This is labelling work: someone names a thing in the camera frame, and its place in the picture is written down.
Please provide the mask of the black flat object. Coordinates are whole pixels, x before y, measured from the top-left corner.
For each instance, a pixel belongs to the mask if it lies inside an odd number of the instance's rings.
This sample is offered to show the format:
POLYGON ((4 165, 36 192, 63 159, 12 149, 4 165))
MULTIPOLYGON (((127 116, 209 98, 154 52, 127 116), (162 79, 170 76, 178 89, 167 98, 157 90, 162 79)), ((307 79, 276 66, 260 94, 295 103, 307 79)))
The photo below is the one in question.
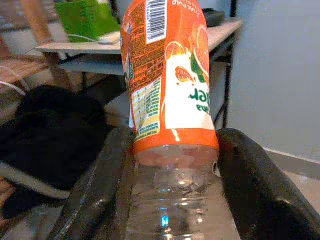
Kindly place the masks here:
POLYGON ((225 21, 225 13, 223 11, 217 11, 213 8, 203 8, 202 12, 208 28, 218 27, 225 21))

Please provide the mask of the orange juice plastic bottle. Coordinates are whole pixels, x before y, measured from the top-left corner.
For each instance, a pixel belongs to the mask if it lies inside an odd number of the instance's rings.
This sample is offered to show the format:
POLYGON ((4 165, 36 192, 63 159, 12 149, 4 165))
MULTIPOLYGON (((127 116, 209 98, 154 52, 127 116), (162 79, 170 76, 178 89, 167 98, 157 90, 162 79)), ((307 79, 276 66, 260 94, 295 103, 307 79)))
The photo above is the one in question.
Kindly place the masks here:
POLYGON ((127 240, 241 240, 213 173, 207 24, 197 0, 132 0, 122 22, 137 172, 127 240))

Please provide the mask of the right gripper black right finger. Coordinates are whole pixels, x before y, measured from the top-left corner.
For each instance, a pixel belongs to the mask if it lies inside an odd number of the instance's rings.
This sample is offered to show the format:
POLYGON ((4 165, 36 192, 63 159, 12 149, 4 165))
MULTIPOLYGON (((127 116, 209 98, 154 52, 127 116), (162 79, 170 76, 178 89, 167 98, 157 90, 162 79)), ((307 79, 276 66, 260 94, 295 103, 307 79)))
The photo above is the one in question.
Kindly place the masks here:
POLYGON ((217 166, 241 240, 320 240, 320 214, 267 152, 239 130, 216 135, 217 166))

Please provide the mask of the black clothes pile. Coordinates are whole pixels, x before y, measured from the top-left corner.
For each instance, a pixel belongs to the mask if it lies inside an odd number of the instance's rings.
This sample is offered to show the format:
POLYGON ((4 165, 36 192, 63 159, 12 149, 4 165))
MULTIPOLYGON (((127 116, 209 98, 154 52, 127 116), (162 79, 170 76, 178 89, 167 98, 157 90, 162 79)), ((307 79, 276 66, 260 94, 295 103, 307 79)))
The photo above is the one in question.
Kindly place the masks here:
POLYGON ((106 114, 96 99, 50 85, 28 92, 14 119, 0 126, 0 177, 14 188, 0 216, 12 219, 67 199, 107 133, 106 114))

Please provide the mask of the brown wooden chair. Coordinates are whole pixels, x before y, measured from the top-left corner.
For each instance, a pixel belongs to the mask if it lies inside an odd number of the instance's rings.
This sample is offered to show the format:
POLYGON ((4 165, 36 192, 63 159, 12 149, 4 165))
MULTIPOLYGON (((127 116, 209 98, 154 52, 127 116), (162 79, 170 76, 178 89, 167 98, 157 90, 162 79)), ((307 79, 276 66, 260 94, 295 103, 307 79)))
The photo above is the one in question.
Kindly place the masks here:
MULTIPOLYGON (((48 27, 45 9, 39 0, 0 0, 0 17, 9 24, 9 29, 18 30, 30 27, 38 46, 53 43, 48 27)), ((17 92, 24 92, 16 86, 20 83, 25 90, 30 87, 25 78, 49 69, 56 86, 71 90, 72 84, 67 73, 58 68, 60 56, 58 53, 44 53, 43 56, 12 54, 1 37, 0 27, 0 88, 11 87, 17 92)))

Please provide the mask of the green cardboard box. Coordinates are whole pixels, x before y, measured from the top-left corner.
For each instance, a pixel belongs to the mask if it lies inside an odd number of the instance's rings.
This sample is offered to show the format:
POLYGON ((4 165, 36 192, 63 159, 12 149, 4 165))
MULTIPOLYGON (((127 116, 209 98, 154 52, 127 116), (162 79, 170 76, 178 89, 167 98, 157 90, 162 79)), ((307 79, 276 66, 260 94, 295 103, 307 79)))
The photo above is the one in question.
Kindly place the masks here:
POLYGON ((121 28, 116 0, 54 0, 54 7, 71 43, 97 43, 121 28))

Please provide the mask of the wood desk black frame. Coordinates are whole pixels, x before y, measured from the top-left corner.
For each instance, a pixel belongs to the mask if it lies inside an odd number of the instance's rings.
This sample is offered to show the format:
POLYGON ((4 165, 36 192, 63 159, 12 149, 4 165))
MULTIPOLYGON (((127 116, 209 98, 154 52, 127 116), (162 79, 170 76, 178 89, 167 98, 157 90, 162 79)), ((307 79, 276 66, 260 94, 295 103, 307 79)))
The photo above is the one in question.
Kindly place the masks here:
MULTIPOLYGON (((226 76, 223 104, 212 112, 215 126, 228 124, 230 99, 230 85, 233 67, 233 47, 236 40, 236 31, 242 26, 239 18, 229 18, 217 27, 208 29, 210 63, 226 64, 226 76)), ((103 45, 93 42, 53 42, 37 47, 41 53, 72 54, 71 58, 61 61, 58 67, 62 70, 87 73, 123 76, 124 70, 121 60, 120 43, 103 45)), ((107 123, 114 127, 129 125, 129 99, 123 93, 105 106, 107 123)))

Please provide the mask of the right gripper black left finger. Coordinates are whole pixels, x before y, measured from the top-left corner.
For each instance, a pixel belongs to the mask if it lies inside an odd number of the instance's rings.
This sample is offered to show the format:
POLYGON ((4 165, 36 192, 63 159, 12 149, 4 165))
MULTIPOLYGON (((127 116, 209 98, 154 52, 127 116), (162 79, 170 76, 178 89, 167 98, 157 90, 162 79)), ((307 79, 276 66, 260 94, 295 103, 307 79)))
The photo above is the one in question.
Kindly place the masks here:
POLYGON ((113 129, 74 185, 48 240, 125 240, 136 161, 134 133, 113 129))

